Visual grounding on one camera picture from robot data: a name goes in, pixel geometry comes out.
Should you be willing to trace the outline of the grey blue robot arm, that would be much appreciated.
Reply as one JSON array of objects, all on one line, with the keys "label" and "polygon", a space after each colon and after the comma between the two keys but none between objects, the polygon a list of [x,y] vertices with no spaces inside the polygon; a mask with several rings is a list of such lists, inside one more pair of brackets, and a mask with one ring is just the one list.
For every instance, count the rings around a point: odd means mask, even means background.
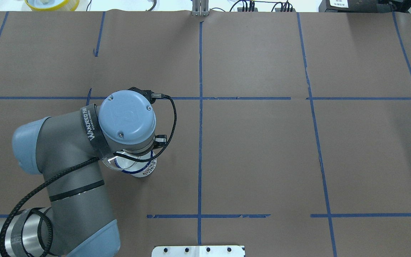
[{"label": "grey blue robot arm", "polygon": [[19,127],[13,153],[44,182],[0,222],[0,257],[114,257],[120,233],[98,163],[139,176],[166,149],[170,139],[155,135],[159,98],[169,96],[133,87]]}]

